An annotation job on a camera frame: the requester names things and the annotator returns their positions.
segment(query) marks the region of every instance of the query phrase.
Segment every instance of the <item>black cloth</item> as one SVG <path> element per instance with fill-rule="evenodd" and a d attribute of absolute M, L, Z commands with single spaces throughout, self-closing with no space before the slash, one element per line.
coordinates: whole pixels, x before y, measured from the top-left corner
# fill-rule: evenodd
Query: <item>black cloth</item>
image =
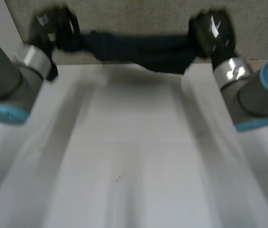
<path fill-rule="evenodd" d="M 100 61 L 131 62 L 148 70 L 183 74 L 197 56 L 187 35 L 122 36 L 92 31 L 81 35 L 82 46 Z"/>

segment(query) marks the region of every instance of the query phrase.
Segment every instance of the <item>white tabletop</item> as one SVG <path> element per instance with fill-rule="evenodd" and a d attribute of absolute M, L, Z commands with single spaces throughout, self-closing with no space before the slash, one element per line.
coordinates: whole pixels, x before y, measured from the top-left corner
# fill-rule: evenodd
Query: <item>white tabletop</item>
<path fill-rule="evenodd" d="M 235 132 L 210 65 L 59 75 L 0 129 L 0 228 L 268 227 L 268 127 Z"/>

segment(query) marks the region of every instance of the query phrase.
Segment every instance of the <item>white surface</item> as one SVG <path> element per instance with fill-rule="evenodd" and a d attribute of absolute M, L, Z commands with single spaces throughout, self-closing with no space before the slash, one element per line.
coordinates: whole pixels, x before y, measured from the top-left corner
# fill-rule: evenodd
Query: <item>white surface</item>
<path fill-rule="evenodd" d="M 210 65 L 190 68 L 185 96 L 106 83 L 165 76 L 135 66 L 59 75 L 0 137 L 0 228 L 268 227 L 268 128 L 235 133 Z"/>

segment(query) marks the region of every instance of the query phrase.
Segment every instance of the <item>gray wall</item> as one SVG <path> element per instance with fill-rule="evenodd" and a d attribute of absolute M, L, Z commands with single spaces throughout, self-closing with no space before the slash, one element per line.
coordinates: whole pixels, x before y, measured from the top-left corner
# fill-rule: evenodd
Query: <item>gray wall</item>
<path fill-rule="evenodd" d="M 31 13 L 52 0 L 5 0 L 22 39 Z M 202 8 L 227 6 L 238 37 L 238 51 L 247 58 L 268 59 L 268 0 L 58 0 L 76 13 L 82 31 L 132 33 L 186 32 L 191 15 Z M 87 54 L 55 54 L 58 64 L 93 64 Z"/>

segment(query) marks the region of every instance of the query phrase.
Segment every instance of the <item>silver metal ring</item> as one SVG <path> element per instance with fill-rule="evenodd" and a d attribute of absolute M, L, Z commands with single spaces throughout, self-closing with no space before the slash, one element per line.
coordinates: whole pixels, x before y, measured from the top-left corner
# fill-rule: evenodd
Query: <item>silver metal ring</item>
<path fill-rule="evenodd" d="M 246 62 L 240 57 L 230 58 L 221 63 L 214 70 L 214 77 L 221 89 L 230 82 L 250 77 L 252 71 Z"/>
<path fill-rule="evenodd" d="M 51 62 L 47 55 L 33 45 L 23 45 L 15 53 L 17 63 L 37 71 L 44 79 L 51 69 Z"/>

